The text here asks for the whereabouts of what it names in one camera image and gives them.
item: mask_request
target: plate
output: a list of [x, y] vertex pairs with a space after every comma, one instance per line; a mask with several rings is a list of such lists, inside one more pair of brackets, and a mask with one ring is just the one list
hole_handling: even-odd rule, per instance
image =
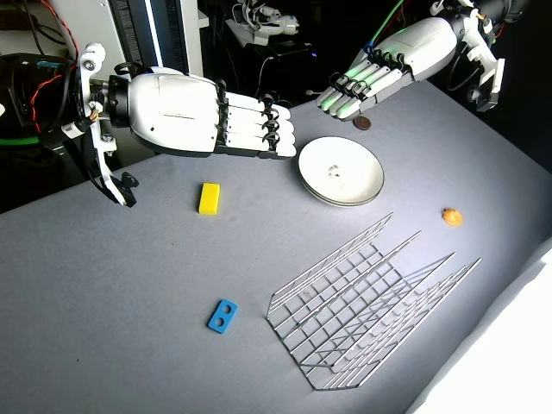
[[307, 190], [330, 204], [365, 204], [380, 193], [384, 183], [383, 168], [375, 155], [338, 136], [309, 142], [298, 164]]

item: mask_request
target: blue block with two holes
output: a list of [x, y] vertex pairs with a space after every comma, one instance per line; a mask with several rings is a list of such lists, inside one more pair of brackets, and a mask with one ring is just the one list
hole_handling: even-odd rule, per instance
[[230, 322], [234, 319], [235, 313], [238, 311], [238, 305], [230, 302], [227, 299], [223, 299], [216, 307], [215, 313], [210, 317], [207, 326], [213, 329], [219, 334], [226, 332], [226, 329], [230, 326]]

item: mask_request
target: metal grid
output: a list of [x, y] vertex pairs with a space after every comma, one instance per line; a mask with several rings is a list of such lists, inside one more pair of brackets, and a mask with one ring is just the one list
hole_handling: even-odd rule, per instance
[[273, 294], [267, 320], [317, 390], [357, 387], [479, 263], [418, 292], [455, 255], [403, 276], [373, 240], [391, 215]]

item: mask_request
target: yellow sponge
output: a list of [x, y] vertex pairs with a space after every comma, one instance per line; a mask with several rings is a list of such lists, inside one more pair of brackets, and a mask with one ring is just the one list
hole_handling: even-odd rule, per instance
[[204, 183], [199, 201], [199, 214], [214, 216], [218, 211], [218, 196], [221, 193], [221, 186], [214, 183]]

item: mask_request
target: gray table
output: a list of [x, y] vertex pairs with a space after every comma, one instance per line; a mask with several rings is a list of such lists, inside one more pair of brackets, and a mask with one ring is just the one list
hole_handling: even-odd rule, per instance
[[[159, 156], [130, 167], [133, 209], [90, 184], [0, 216], [0, 412], [398, 413], [550, 234], [552, 176], [427, 83], [370, 113], [360, 132], [309, 103], [298, 145], [357, 140], [386, 184], [370, 204], [323, 204], [291, 161]], [[222, 185], [219, 216], [196, 212]], [[455, 207], [465, 224], [442, 222]], [[264, 319], [271, 294], [393, 211], [384, 250], [421, 229], [399, 269], [456, 251], [442, 275], [480, 266], [362, 388], [313, 392]], [[205, 324], [239, 304], [229, 331]]]

